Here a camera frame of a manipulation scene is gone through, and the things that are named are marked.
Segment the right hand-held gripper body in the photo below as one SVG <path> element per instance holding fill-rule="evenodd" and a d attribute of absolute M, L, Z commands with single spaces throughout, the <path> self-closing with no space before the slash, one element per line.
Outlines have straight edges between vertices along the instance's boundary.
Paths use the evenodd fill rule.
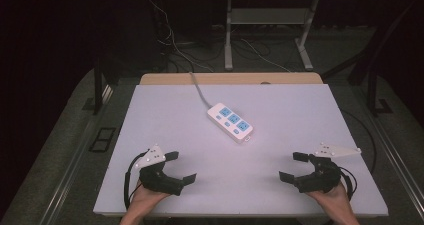
<path fill-rule="evenodd" d="M 308 162 L 314 166 L 314 171 L 309 175 L 295 178 L 294 186 L 300 193 L 312 191 L 329 192 L 339 184 L 341 179 L 344 179 L 347 193 L 353 194 L 357 189 L 355 176 L 347 169 L 337 165 L 333 159 L 358 155 L 361 152 L 360 148 L 348 148 L 321 142 L 313 153 L 308 154 Z"/>

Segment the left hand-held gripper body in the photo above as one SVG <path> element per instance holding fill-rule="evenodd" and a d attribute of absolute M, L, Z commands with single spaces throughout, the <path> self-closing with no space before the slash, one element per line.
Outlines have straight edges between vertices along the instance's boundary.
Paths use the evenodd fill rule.
<path fill-rule="evenodd" d="M 136 160 L 134 167 L 139 171 L 139 180 L 146 189 L 179 196 L 184 188 L 183 180 L 163 172 L 167 163 L 165 154 L 155 144 Z"/>

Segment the person's left hand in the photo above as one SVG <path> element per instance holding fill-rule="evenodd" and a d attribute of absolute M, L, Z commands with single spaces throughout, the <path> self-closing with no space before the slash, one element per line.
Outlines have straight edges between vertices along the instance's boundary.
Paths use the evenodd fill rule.
<path fill-rule="evenodd" d="M 146 189 L 141 182 L 137 183 L 127 214 L 137 218 L 148 215 L 169 194 Z"/>

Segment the person's right hand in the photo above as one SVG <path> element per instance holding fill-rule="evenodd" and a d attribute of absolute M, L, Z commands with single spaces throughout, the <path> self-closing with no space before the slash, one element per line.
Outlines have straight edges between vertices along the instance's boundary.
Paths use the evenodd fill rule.
<path fill-rule="evenodd" d="M 313 198 L 325 213 L 334 220 L 339 220 L 351 212 L 350 202 L 342 183 L 339 183 L 329 192 L 313 191 L 307 192 L 307 195 Z"/>

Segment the white power strip blue sockets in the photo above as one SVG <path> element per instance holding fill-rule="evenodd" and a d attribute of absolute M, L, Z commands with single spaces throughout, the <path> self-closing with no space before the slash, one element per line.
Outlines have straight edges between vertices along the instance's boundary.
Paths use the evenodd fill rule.
<path fill-rule="evenodd" d="M 241 144 L 250 140 L 253 126 L 228 106 L 217 103 L 208 109 L 207 115 L 211 121 L 236 143 Z"/>

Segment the black metal stand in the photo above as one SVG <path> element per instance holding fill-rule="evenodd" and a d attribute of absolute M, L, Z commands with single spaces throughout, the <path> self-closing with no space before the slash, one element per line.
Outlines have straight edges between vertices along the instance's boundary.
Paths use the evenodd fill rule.
<path fill-rule="evenodd" d="M 389 41 L 391 35 L 401 23 L 404 16 L 416 4 L 417 1 L 418 0 L 410 1 L 409 4 L 404 9 L 402 9 L 401 12 L 390 23 L 386 23 L 384 26 L 379 26 L 368 45 L 358 54 L 321 74 L 321 78 L 326 80 L 335 74 L 347 69 L 348 67 L 353 66 L 353 69 L 348 76 L 348 82 L 350 85 L 359 86 L 365 78 L 368 78 L 366 107 L 375 117 L 377 117 L 379 113 L 389 112 L 389 107 L 385 103 L 382 104 L 382 108 L 376 107 L 378 76 L 377 58 L 381 54 L 384 46 Z"/>

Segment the black floor socket frame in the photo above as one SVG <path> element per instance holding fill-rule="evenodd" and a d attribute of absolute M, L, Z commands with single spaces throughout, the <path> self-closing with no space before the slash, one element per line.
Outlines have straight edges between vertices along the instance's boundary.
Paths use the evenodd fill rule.
<path fill-rule="evenodd" d="M 98 130 L 98 133 L 89 147 L 89 151 L 93 153 L 105 153 L 108 151 L 114 133 L 115 127 L 102 127 Z"/>

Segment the metal floor rail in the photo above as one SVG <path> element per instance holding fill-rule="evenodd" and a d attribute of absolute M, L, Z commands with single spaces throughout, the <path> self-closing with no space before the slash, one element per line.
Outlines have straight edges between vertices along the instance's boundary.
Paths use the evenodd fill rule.
<path fill-rule="evenodd" d="M 43 213 L 39 225 L 54 225 L 56 222 L 60 210 L 72 187 L 72 184 L 75 181 L 78 171 L 82 166 L 83 158 L 88 152 L 88 148 L 92 143 L 94 132 L 99 127 L 99 123 L 105 111 L 105 106 L 108 104 L 112 94 L 113 89 L 109 85 L 106 85 L 103 89 L 101 89 L 100 108 L 97 110 L 95 115 L 90 116 L 90 119 L 88 120 L 88 123 L 81 135 L 78 146 L 76 147 L 76 151 L 72 155 L 70 163 L 63 173 L 58 186 L 55 188 L 53 197 L 50 200 L 45 212 Z"/>
<path fill-rule="evenodd" d="M 351 87 L 340 107 L 355 142 L 371 170 L 388 207 L 386 217 L 367 219 L 366 225 L 424 225 L 424 130 L 386 85 L 377 90 L 373 116 L 365 90 Z"/>

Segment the white metal desk frame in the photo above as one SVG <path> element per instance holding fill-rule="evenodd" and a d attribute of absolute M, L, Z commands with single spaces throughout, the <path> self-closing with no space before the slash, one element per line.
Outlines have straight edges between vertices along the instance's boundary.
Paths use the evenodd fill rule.
<path fill-rule="evenodd" d="M 233 25 L 300 25 L 302 33 L 294 40 L 302 64 L 306 71 L 312 71 L 305 43 L 309 35 L 320 0 L 310 0 L 308 6 L 294 8 L 234 8 L 232 0 L 227 0 L 226 29 L 224 43 L 225 69 L 233 70 L 232 26 Z"/>

